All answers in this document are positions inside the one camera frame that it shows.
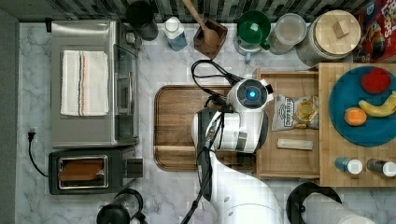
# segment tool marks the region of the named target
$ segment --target mug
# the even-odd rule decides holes
[[[266,40],[271,31],[271,22],[267,16],[258,11],[245,12],[236,26],[236,42],[242,49],[269,49]]]

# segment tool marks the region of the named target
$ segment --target wooden tray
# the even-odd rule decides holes
[[[256,70],[258,80],[265,79],[277,93],[290,97],[318,95],[318,72],[263,72]],[[269,120],[269,131],[265,144],[257,151],[257,177],[319,178],[319,130],[293,129],[272,132],[274,101],[265,108]],[[314,149],[299,150],[277,148],[278,138],[309,140]]]
[[[226,95],[228,86],[207,87]],[[165,86],[155,96],[154,158],[166,171],[196,170],[191,123],[196,112],[204,108],[209,95],[196,86]],[[218,150],[218,159],[236,170],[254,171],[255,158],[244,154],[238,161],[236,152]]]
[[[319,97],[320,103],[320,182],[321,186],[329,187],[395,187],[396,178],[385,178],[366,169],[371,158],[385,161],[396,161],[396,139],[378,146],[361,147],[348,142],[338,133],[329,117],[329,97],[335,82],[349,70],[360,66],[377,66],[396,74],[394,63],[320,63]],[[334,167],[337,157],[345,156],[358,159],[363,163],[363,171],[359,175],[349,175]]]

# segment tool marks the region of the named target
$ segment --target spice jar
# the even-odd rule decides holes
[[[370,159],[367,161],[367,169],[387,177],[396,176],[396,164],[393,161]]]
[[[342,172],[349,172],[353,175],[358,175],[363,169],[363,165],[359,160],[352,160],[348,157],[338,157],[334,162],[335,167],[337,167]]]

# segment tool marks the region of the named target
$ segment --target bottle cap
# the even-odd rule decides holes
[[[385,176],[393,177],[396,176],[396,164],[393,161],[385,162],[382,172]]]
[[[165,28],[169,32],[175,32],[178,29],[178,20],[174,17],[167,20],[165,23]]]
[[[363,164],[361,164],[361,161],[359,160],[351,160],[347,164],[347,170],[353,175],[360,174],[362,169],[363,169]]]

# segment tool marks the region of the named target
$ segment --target wooden spoon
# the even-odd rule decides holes
[[[189,9],[191,15],[198,21],[199,25],[201,26],[202,30],[204,31],[204,42],[210,48],[217,48],[219,43],[219,35],[216,31],[207,28],[202,21],[201,17],[199,17],[198,12],[195,10],[194,5],[192,4],[191,0],[183,0],[184,5]]]

